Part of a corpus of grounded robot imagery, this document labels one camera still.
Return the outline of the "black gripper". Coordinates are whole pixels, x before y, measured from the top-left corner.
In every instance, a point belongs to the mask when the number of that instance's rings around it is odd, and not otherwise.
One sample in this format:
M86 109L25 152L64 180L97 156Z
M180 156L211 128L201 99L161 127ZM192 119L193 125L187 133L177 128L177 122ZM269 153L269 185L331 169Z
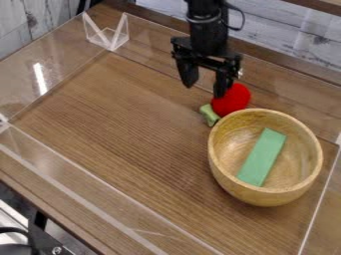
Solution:
M199 67L216 71L213 96L220 99L240 77L243 55L227 45L196 47L191 37L172 37L172 56L184 85L191 89L199 80Z

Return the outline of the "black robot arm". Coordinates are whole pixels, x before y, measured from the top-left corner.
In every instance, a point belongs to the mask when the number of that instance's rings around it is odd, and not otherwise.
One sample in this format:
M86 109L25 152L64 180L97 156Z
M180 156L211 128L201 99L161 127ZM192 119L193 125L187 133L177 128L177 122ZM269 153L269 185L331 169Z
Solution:
M240 76L243 55L228 46L229 10L243 11L227 0L184 0L188 5L189 36L172 37L172 57L184 85L191 88L199 81L199 68L216 72L213 96L220 99Z

